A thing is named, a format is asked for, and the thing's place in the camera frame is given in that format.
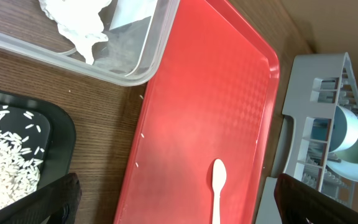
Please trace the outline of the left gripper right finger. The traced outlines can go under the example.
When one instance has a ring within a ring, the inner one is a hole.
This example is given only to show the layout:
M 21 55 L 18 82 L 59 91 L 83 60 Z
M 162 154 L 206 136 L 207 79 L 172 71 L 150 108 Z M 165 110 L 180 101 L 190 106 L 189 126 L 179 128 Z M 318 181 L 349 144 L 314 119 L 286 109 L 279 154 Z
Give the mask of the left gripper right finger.
M 358 224 L 358 212 L 287 174 L 278 176 L 274 198 L 284 224 Z

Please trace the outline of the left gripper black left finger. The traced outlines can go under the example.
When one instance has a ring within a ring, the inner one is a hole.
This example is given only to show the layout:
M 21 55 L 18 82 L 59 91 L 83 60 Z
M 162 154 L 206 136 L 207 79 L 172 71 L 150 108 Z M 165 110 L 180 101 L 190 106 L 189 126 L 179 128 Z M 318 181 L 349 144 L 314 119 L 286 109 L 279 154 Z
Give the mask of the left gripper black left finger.
M 69 173 L 0 210 L 0 223 L 74 223 L 81 200 L 78 176 Z

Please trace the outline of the white rice pile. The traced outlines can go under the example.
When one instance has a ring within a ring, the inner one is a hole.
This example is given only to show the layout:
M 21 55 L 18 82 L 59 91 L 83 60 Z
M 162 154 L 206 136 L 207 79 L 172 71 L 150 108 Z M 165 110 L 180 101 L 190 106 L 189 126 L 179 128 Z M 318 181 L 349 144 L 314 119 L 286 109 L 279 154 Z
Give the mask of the white rice pile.
M 0 209 L 37 190 L 50 131 L 44 115 L 0 105 Z

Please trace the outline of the white plastic spoon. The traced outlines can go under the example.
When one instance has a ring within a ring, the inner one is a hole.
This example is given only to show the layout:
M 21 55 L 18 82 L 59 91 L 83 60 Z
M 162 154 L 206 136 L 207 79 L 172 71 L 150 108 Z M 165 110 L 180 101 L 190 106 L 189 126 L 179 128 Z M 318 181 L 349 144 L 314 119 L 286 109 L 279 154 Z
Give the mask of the white plastic spoon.
M 220 196 L 221 191 L 226 183 L 226 167 L 222 160 L 216 159 L 213 164 L 212 189 L 213 189 L 213 211 L 212 224 L 220 224 Z

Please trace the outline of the light blue bowl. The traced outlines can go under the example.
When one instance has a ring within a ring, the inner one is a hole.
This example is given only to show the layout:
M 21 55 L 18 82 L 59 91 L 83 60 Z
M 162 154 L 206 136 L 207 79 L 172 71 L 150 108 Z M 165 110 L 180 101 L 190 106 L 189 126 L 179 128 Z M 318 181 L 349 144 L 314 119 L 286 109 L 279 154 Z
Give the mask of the light blue bowl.
M 313 121 L 311 138 L 320 141 L 326 140 L 329 126 L 328 122 L 328 119 L 315 119 Z M 346 150 L 353 146 L 357 140 L 357 116 L 345 107 L 336 106 L 329 152 Z

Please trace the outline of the white napkin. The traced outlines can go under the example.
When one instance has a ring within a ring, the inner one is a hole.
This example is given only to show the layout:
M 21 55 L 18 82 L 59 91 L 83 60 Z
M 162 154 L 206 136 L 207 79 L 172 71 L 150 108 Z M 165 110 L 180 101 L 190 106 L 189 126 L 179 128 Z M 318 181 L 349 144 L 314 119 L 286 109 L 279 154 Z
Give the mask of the white napkin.
M 45 15 L 57 23 L 58 32 L 92 65 L 93 45 L 108 41 L 99 12 L 111 0 L 40 0 L 39 3 Z

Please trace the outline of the light blue plate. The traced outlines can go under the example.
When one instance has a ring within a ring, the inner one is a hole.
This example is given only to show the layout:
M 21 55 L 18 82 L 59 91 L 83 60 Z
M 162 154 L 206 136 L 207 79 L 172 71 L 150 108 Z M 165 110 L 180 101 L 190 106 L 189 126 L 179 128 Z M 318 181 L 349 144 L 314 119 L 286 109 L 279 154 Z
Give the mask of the light blue plate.
M 341 177 L 358 182 L 358 164 L 346 161 L 327 161 L 327 166 Z

